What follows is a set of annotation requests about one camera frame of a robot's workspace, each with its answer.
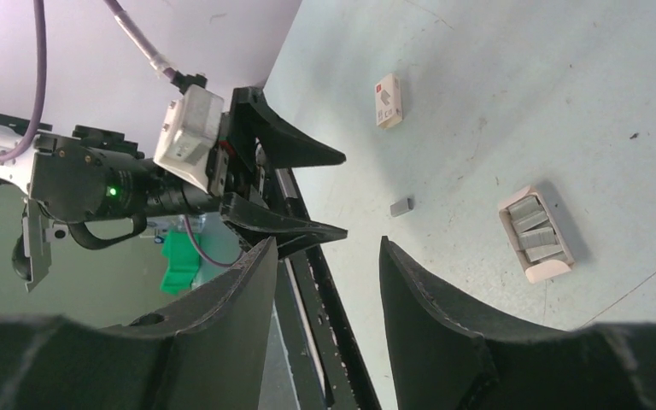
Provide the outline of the white staple box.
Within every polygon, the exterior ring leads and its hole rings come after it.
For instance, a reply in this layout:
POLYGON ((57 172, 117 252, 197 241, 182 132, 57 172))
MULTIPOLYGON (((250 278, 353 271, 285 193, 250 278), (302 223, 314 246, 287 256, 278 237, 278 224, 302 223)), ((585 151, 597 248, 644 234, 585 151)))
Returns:
POLYGON ((389 129, 403 120, 401 81, 389 73, 374 86, 376 125, 389 129))

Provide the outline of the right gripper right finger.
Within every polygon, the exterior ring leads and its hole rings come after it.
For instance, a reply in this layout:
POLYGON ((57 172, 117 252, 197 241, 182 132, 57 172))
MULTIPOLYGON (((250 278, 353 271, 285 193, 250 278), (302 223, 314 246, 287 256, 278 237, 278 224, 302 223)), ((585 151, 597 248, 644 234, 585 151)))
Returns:
POLYGON ((379 280, 401 409, 656 409, 656 323, 538 325, 466 294, 388 238, 379 280))

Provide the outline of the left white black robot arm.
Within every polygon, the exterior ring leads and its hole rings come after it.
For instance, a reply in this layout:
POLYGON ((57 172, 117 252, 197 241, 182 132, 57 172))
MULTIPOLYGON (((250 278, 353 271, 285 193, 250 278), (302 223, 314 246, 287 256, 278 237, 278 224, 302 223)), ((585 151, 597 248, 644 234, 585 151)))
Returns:
POLYGON ((217 214, 242 249, 273 237, 280 258, 348 235, 272 204, 266 188, 281 170, 335 166, 346 157, 282 119, 260 87, 235 89, 223 112, 218 96, 192 86, 170 104, 152 157, 119 132, 78 126, 61 136, 43 125, 25 151, 4 159, 27 127, 0 114, 0 183, 26 198, 14 265, 28 289, 49 271, 51 226, 98 250, 120 239, 94 235, 91 222, 130 220, 138 236, 160 217, 217 214))

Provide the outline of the staple box tray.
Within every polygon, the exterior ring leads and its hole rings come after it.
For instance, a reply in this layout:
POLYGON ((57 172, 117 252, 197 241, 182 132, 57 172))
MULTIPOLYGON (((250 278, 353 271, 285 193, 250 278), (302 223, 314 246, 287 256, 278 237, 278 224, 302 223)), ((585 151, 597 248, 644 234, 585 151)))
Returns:
POLYGON ((575 259, 549 205, 534 186, 528 185, 501 202, 498 216, 530 283, 572 270, 575 259))

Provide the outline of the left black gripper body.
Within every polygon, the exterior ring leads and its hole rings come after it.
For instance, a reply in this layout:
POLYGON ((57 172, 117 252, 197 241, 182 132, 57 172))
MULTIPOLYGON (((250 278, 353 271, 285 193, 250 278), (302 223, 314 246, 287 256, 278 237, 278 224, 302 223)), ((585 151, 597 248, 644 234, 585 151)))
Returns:
POLYGON ((265 204, 260 190, 267 161, 258 160, 258 151, 267 148, 273 118, 261 87, 235 89, 229 109, 219 117, 208 169, 216 183, 225 184, 209 201, 208 211, 229 226, 278 226, 283 221, 265 204))

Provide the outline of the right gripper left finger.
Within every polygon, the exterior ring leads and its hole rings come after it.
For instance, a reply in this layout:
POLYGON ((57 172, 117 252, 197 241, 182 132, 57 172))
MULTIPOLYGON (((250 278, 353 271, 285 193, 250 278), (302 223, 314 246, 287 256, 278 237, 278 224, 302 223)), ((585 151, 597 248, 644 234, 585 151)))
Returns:
POLYGON ((129 325, 0 316, 0 409, 257 408, 277 267, 276 240, 262 240, 129 325))

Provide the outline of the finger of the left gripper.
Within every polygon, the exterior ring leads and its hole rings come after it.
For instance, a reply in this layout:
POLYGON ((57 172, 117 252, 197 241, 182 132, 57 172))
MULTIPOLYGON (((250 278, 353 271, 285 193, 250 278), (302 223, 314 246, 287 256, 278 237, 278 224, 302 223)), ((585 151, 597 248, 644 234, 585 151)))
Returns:
POLYGON ((346 161, 343 152, 282 119, 268 105, 262 88, 236 88, 231 99, 231 147, 248 169, 255 167, 257 144, 275 168, 337 166, 346 161))
POLYGON ((342 228, 278 214, 235 193, 223 196, 219 215, 223 224, 238 238, 241 250, 247 252, 273 237, 279 258, 348 236, 348 231, 342 228))

